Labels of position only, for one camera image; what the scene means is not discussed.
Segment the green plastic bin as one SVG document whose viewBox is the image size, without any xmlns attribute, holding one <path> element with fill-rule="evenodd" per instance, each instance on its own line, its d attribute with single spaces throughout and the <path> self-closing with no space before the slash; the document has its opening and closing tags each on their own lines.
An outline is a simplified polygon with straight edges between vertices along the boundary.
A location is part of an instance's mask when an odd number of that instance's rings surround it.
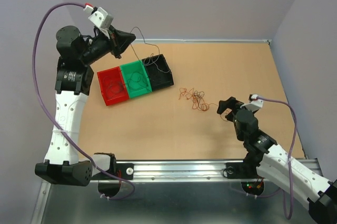
<svg viewBox="0 0 337 224">
<path fill-rule="evenodd" d="M 152 92 L 147 72 L 142 62 L 122 64 L 120 66 L 130 99 Z"/>
</svg>

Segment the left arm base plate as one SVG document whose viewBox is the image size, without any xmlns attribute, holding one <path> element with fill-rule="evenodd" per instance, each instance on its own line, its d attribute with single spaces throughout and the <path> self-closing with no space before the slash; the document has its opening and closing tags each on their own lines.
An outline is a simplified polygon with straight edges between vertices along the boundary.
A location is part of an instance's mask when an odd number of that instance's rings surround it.
<svg viewBox="0 0 337 224">
<path fill-rule="evenodd" d="M 112 172 L 115 176 L 125 180 L 133 180 L 134 163 L 131 162 L 117 162 L 114 164 Z"/>
</svg>

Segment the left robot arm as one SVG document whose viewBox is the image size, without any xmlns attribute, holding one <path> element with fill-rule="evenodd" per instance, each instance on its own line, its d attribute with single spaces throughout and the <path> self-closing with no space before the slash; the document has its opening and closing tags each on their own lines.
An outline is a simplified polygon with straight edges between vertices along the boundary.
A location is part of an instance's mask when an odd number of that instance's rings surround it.
<svg viewBox="0 0 337 224">
<path fill-rule="evenodd" d="M 135 35 L 110 26 L 107 33 L 94 28 L 94 37 L 84 36 L 75 26 L 65 26 L 56 33 L 60 56 L 55 82 L 56 112 L 51 142 L 35 174 L 51 184 L 87 186 L 99 173 L 107 179 L 117 174 L 113 154 L 99 153 L 81 161 L 77 146 L 81 118 L 90 93 L 94 72 L 91 64 L 111 53 L 117 59 L 135 40 Z M 93 163 L 100 161 L 99 170 Z"/>
</svg>

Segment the red plastic bin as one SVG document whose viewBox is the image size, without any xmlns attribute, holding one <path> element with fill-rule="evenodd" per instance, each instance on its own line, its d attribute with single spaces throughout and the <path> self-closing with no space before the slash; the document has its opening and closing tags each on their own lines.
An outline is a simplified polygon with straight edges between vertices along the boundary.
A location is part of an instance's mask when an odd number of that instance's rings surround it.
<svg viewBox="0 0 337 224">
<path fill-rule="evenodd" d="M 106 106 L 130 99 L 119 66 L 97 72 L 98 82 Z"/>
</svg>

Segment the black plastic bin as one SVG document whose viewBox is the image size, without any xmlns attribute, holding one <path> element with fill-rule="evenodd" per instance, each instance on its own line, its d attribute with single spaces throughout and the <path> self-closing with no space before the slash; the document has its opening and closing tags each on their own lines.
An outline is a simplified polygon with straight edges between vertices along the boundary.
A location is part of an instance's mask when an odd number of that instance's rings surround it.
<svg viewBox="0 0 337 224">
<path fill-rule="evenodd" d="M 152 91 L 174 85 L 172 71 L 163 54 L 142 59 Z"/>
</svg>

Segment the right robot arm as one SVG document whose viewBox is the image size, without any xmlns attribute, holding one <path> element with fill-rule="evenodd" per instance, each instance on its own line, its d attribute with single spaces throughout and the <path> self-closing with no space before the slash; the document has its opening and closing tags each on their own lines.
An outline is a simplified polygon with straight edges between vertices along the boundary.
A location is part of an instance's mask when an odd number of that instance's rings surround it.
<svg viewBox="0 0 337 224">
<path fill-rule="evenodd" d="M 336 223 L 336 182 L 307 168 L 292 157 L 292 150 L 284 150 L 259 128 L 255 114 L 265 101 L 266 98 L 251 94 L 248 103 L 230 97 L 218 104 L 219 115 L 229 110 L 225 118 L 234 124 L 236 138 L 247 150 L 242 164 L 244 174 L 257 174 L 289 194 L 290 204 L 284 206 L 287 219 L 291 219 L 297 200 L 316 223 Z"/>
</svg>

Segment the orange black wire ball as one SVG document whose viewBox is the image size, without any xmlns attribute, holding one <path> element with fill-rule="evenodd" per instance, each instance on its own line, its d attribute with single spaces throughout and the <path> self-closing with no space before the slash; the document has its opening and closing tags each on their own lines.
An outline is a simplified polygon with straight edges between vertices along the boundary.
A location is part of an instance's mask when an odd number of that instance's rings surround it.
<svg viewBox="0 0 337 224">
<path fill-rule="evenodd" d="M 216 103 L 207 103 L 204 99 L 205 92 L 198 91 L 194 88 L 187 89 L 184 87 L 179 88 L 179 100 L 186 99 L 192 102 L 192 110 L 197 110 L 201 112 L 208 111 L 212 106 L 218 107 L 219 105 Z"/>
</svg>

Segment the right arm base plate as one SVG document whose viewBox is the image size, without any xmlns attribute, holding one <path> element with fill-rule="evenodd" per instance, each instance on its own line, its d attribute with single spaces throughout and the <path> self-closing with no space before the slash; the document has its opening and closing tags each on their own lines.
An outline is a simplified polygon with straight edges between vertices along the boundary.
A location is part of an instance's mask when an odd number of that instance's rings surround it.
<svg viewBox="0 0 337 224">
<path fill-rule="evenodd" d="M 244 162 L 228 162 L 222 170 L 222 176 L 228 179 L 257 179 L 256 166 Z"/>
</svg>

